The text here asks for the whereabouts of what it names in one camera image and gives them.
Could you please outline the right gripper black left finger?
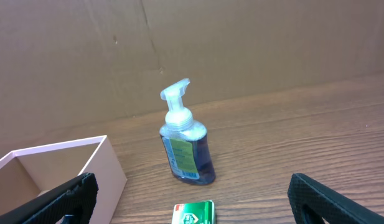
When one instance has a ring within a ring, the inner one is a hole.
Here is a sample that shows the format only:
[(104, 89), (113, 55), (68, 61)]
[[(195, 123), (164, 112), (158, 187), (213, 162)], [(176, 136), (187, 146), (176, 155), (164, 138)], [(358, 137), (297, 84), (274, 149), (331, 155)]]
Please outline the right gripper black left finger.
[(0, 216), (0, 224), (89, 224), (99, 188), (87, 172)]

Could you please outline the green soap bar pack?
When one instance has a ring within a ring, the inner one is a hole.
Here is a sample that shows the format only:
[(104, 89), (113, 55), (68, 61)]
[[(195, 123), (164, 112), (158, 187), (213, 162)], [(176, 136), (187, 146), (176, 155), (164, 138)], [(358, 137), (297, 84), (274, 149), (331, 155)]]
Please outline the green soap bar pack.
[(215, 204), (212, 200), (174, 205), (172, 224), (216, 224)]

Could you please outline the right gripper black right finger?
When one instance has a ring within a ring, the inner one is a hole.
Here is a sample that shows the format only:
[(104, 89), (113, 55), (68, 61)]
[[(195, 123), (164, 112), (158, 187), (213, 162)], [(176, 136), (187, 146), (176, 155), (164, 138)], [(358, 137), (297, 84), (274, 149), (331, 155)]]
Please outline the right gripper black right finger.
[(291, 177), (288, 199), (297, 224), (384, 224), (384, 217), (302, 173)]

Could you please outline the pink open cardboard box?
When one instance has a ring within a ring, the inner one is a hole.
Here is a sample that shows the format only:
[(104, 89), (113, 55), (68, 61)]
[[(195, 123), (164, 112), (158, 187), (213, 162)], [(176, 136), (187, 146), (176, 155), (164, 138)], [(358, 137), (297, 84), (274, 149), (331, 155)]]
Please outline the pink open cardboard box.
[(109, 223), (127, 178), (107, 136), (28, 147), (0, 159), (0, 215), (86, 172), (95, 175), (91, 223)]

